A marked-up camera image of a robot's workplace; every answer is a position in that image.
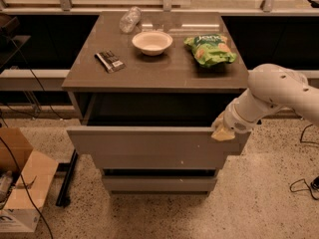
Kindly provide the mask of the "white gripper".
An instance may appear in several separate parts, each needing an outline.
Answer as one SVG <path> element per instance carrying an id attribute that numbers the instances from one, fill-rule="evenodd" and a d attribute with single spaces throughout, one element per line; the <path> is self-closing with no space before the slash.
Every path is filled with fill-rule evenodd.
<path id="1" fill-rule="evenodd" d="M 227 105 L 224 113 L 221 113 L 212 123 L 213 133 L 211 137 L 218 141 L 226 141 L 235 139 L 235 132 L 247 133 L 250 132 L 257 120 L 245 119 L 236 107 L 238 99 L 234 99 Z"/>

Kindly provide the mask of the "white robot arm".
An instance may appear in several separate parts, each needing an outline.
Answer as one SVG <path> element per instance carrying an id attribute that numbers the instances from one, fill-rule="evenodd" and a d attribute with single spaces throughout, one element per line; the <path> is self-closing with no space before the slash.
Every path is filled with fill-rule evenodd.
<path id="1" fill-rule="evenodd" d="M 319 90 L 294 70 L 262 64 L 248 74 L 247 89 L 215 119 L 211 137 L 218 141 L 247 133 L 258 121 L 287 107 L 319 125 Z"/>

